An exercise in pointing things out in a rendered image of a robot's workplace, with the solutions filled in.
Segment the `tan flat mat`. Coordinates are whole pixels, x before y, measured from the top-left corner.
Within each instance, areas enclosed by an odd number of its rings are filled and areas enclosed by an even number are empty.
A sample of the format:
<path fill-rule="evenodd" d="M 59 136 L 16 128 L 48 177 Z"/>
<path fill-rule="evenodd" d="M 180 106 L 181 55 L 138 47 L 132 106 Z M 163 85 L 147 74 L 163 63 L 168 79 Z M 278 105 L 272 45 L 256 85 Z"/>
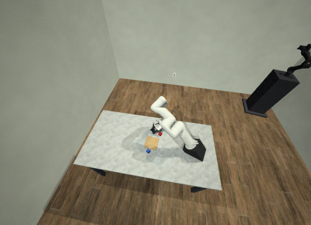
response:
<path fill-rule="evenodd" d="M 144 147 L 156 150 L 157 149 L 157 145 L 158 145 L 158 141 L 159 141 L 158 138 L 147 136 L 147 139 L 145 141 Z"/>

